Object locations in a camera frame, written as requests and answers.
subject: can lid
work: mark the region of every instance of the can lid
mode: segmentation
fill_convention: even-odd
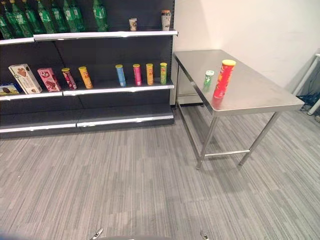
[[[205,72],[205,75],[213,76],[213,75],[215,75],[215,71],[208,70],[208,71]]]
[[[222,64],[227,66],[234,66],[236,65],[236,63],[237,63],[236,61],[230,60],[230,59],[222,60]]]

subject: pink box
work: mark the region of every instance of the pink box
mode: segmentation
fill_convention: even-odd
[[[40,68],[37,71],[49,92],[61,91],[61,87],[51,67]]]

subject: metal table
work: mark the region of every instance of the metal table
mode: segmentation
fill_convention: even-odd
[[[204,158],[245,153],[239,163],[239,165],[243,165],[278,119],[281,112],[298,110],[304,104],[303,101],[223,50],[178,51],[175,52],[173,56],[178,62],[176,105],[180,109],[185,126],[197,152],[197,170],[200,169]],[[236,65],[232,72],[225,96],[221,99],[217,99],[213,98],[213,93],[216,87],[221,63],[224,59],[235,60]],[[196,145],[184,112],[179,104],[180,70],[184,72],[199,97],[202,99],[203,104],[212,114],[209,131],[201,151]],[[209,87],[204,87],[207,70],[213,70],[215,74],[211,85]],[[219,117],[268,112],[274,112],[274,114],[249,149],[206,153]]]

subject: soda bottle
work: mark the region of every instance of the soda bottle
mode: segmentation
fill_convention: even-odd
[[[23,36],[25,38],[32,38],[34,36],[33,31],[27,21],[26,15],[24,14],[24,12],[22,12],[18,8],[18,6],[15,3],[15,0],[10,0],[10,3],[12,4],[12,14],[15,17],[17,23],[19,24],[19,26],[22,30]]]
[[[32,26],[32,30],[34,34],[43,34],[45,33],[40,22],[37,19],[37,15],[35,11],[29,6],[27,0],[22,0],[23,5],[24,5],[24,11],[26,14],[26,17],[29,20],[29,23]]]
[[[38,13],[39,13],[41,21],[44,25],[46,33],[47,34],[55,34],[56,29],[55,29],[54,22],[52,21],[52,18],[50,16],[49,11],[44,7],[41,0],[37,0],[37,1],[38,1]]]
[[[85,29],[85,24],[84,24],[84,20],[82,18],[80,8],[78,7],[75,0],[71,0],[70,6],[71,6],[71,9],[73,10],[73,13],[75,16],[75,23],[77,25],[78,30],[80,32],[84,32],[86,29]]]
[[[79,32],[77,22],[76,22],[75,13],[74,13],[73,9],[70,7],[68,0],[64,0],[63,11],[64,11],[64,15],[66,18],[66,22],[69,25],[70,31],[72,33]]]
[[[6,5],[6,2],[1,1],[1,4],[3,5],[3,8],[4,8],[4,14],[5,14],[6,18],[8,19],[9,24],[13,28],[14,36],[16,38],[23,38],[24,35],[22,34],[21,28],[20,28],[16,18],[14,17],[13,13],[9,11],[9,9]]]
[[[66,24],[65,17],[59,6],[56,4],[55,0],[51,0],[51,10],[58,26],[59,33],[67,33],[69,29]]]
[[[0,15],[0,32],[4,39],[14,39],[14,35],[11,32],[8,23],[2,15]]]
[[[93,1],[93,13],[98,27],[98,32],[108,31],[107,11],[100,0]]]

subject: table top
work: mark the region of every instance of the table top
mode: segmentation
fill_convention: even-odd
[[[174,57],[211,113],[240,115],[297,110],[303,101],[223,50],[178,51]],[[222,60],[236,61],[223,98],[213,98]],[[214,76],[204,86],[207,70]]]

